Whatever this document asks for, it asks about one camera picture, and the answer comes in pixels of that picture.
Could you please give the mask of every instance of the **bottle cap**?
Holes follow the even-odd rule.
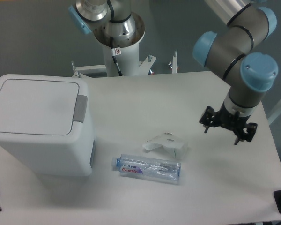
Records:
[[[113,158],[112,158],[112,163],[111,163],[112,167],[114,167],[114,168],[117,167],[117,161],[118,161],[118,158],[117,158],[117,157],[113,157]]]

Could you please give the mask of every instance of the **metal bolt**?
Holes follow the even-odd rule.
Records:
[[[151,59],[153,59],[152,55],[148,55],[148,62],[151,62]]]
[[[172,63],[172,61],[170,61],[170,62],[168,63],[168,66],[169,66],[170,69],[173,69],[173,63]]]
[[[75,71],[76,70],[76,66],[74,64],[74,61],[72,61],[71,64],[72,64],[73,71]]]
[[[154,71],[152,69],[149,70],[149,75],[153,75]]]

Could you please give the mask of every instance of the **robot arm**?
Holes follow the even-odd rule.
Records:
[[[207,32],[197,41],[194,58],[231,86],[218,112],[207,107],[200,123],[205,127],[232,130],[239,141],[250,142],[257,129],[256,123],[247,124],[255,107],[271,88],[278,66],[275,60],[261,53],[249,53],[275,29],[274,13],[266,8],[256,9],[247,0],[205,0],[229,27],[217,36]]]
[[[108,21],[118,23],[131,15],[130,0],[77,0],[69,13],[80,30],[87,34]]]

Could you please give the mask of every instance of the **metal bracket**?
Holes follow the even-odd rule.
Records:
[[[151,67],[155,61],[156,61],[156,57],[149,55],[143,62],[139,62],[139,75],[144,76],[148,74],[153,74],[154,72],[151,70]],[[74,72],[73,77],[80,78],[80,74],[96,74],[96,73],[106,72],[105,65],[76,67],[73,61],[71,63]]]
[[[156,57],[153,55],[148,55],[148,57],[141,63],[139,67],[139,75],[147,76],[148,74],[153,74],[154,72],[151,70],[154,62],[156,61]]]

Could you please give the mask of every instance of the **bottle label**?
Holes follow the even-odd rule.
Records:
[[[123,165],[121,167],[122,172],[129,172],[129,173],[143,173],[142,170],[134,165]]]

